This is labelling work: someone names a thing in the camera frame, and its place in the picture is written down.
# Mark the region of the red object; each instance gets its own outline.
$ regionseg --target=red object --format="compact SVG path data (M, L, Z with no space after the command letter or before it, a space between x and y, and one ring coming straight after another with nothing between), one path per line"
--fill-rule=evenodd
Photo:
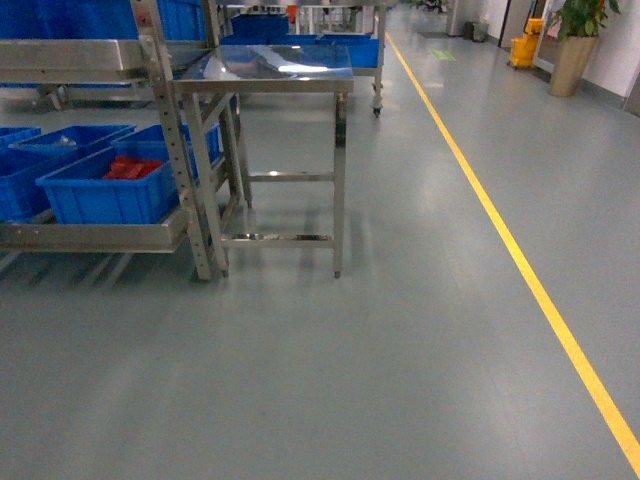
M162 165L163 162L160 160L142 160L126 155L116 155L115 160L111 162L109 173L102 178L105 180L140 180Z

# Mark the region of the epoxy floor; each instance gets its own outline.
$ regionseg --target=epoxy floor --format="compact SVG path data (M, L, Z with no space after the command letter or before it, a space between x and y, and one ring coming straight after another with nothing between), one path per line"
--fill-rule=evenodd
M389 31L640 434L640 119L549 96L493 45L425 38L427 15L396 7ZM381 118L368 79L350 98L341 280L329 251L232 251L211 283L188 245L0 265L0 478L636 478L386 54ZM246 98L252 167L329 166L331 103ZM0 121L155 115L11 106ZM255 195L260 231L330 228L327 186Z

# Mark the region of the perforated metal post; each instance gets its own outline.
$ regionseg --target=perforated metal post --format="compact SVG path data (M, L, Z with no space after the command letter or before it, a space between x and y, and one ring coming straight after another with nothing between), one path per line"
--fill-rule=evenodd
M180 110L171 84L173 73L158 4L156 0L130 0L130 2L139 39L148 57L147 72L169 150L171 167L180 195L180 205L190 214L187 234L191 242L198 277L202 280L210 280L213 252L209 242L208 224L204 212L197 206L196 185L182 135Z

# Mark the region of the metal shelf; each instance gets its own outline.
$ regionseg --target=metal shelf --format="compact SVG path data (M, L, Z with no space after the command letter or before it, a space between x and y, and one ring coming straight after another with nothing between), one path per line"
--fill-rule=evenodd
M155 225L0 223L0 250L173 253L185 239L188 224L189 214L180 207Z
M188 68L206 54L197 42L167 44L173 71ZM3 40L0 82L126 83L148 78L138 40Z

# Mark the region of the blue storage crate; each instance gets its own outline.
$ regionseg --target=blue storage crate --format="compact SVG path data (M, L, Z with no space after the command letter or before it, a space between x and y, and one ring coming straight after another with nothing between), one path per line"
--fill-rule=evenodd
M75 150L54 154L0 149L0 221L28 222L50 208L36 179L78 159Z
M286 15L237 15L231 19L231 27L236 37L263 38L269 41L289 33L289 19Z
M201 0L160 0L162 28L167 40L204 40Z
M11 145L20 150L78 149L86 156L109 146L112 140L135 130L135 125L72 125Z
M219 131L220 127L216 124L205 136L207 147L209 148L209 158L212 165L220 158ZM189 129L186 125L182 125L182 133L185 136L189 149L191 170L193 171L194 177L198 178L196 158L193 153L193 147L191 146ZM167 145L164 141L164 134L162 133L162 127L160 125L152 125L151 127L140 130L139 132L118 138L111 142L111 144L113 146L118 146L122 151L133 158L149 158L151 160L162 161L167 161L169 159L169 152L167 151Z
M152 158L140 147L141 156ZM53 213L62 224L151 224L161 221L178 204L171 165L139 180L104 180L116 155L126 149L114 146L82 158L39 178Z
M35 137L41 133L42 130L37 127L0 127L0 148L8 147L12 143Z
M129 0L64 0L72 26L71 38L137 39ZM203 40L204 17L199 0L159 0L158 9L167 40Z
M368 35L322 35L319 45L345 45L349 50L351 66L354 68L375 68L378 66L380 41Z
M46 0L1 0L0 39L49 38L43 29Z
M249 38L229 35L220 40L220 45L266 45L266 38Z
M284 35L272 38L272 45L315 45L316 35Z
M355 45L367 43L369 40L371 40L370 34L328 33L318 36L320 45Z

